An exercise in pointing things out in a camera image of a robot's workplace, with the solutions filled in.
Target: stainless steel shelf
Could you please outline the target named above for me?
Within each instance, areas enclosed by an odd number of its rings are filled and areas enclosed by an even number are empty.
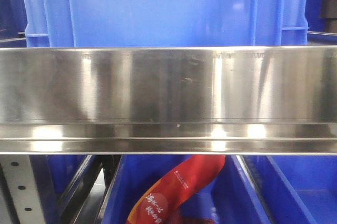
[[[4,48],[0,153],[337,154],[337,46]]]

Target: blue plastic crate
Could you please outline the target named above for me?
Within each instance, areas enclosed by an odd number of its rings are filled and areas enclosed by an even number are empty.
[[[337,157],[247,157],[275,223],[337,221]]]
[[[102,224],[125,224],[138,199],[186,155],[125,155]],[[216,219],[219,224],[270,224],[236,157],[227,157],[215,181],[181,206],[182,215]]]
[[[57,194],[64,192],[71,182],[85,155],[48,155],[54,190]]]
[[[309,30],[324,32],[325,19],[321,18],[323,0],[306,0],[305,16],[309,23]]]
[[[25,0],[27,45],[306,44],[305,0]]]
[[[0,0],[0,40],[18,38],[18,32],[23,32],[26,25],[23,0]]]
[[[26,47],[25,38],[10,38],[7,40],[0,39],[0,47]]]

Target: blue plastic bin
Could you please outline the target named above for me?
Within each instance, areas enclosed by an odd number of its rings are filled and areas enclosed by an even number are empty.
[[[23,0],[0,0],[0,40],[18,38],[26,24]]]
[[[85,155],[48,155],[54,190],[57,194],[64,192],[71,182]]]
[[[125,224],[138,199],[186,155],[125,155],[102,224]],[[218,177],[181,206],[182,215],[216,219],[220,224],[270,224],[237,157],[227,157]]]
[[[25,0],[29,47],[306,44],[305,0]]]
[[[325,19],[321,18],[323,0],[306,0],[305,17],[309,23],[309,30],[324,32]]]
[[[337,223],[336,156],[246,157],[275,223]]]
[[[25,38],[10,38],[8,40],[0,39],[0,47],[26,47]]]

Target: metal shelf frame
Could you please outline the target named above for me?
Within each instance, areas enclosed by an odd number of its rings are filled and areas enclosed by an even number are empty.
[[[0,49],[0,153],[337,154],[337,46]]]
[[[54,193],[45,155],[0,155],[0,223],[96,221],[119,159],[119,156],[88,155],[66,190],[58,196]],[[103,184],[99,190],[95,190],[100,172],[105,179],[100,182]],[[94,202],[90,199],[93,192]],[[83,218],[88,212],[86,205],[91,216]]]

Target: red bag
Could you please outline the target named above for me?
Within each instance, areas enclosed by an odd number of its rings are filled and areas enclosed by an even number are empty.
[[[164,224],[182,203],[212,182],[224,164],[224,155],[190,157],[148,189],[131,210],[126,224]]]

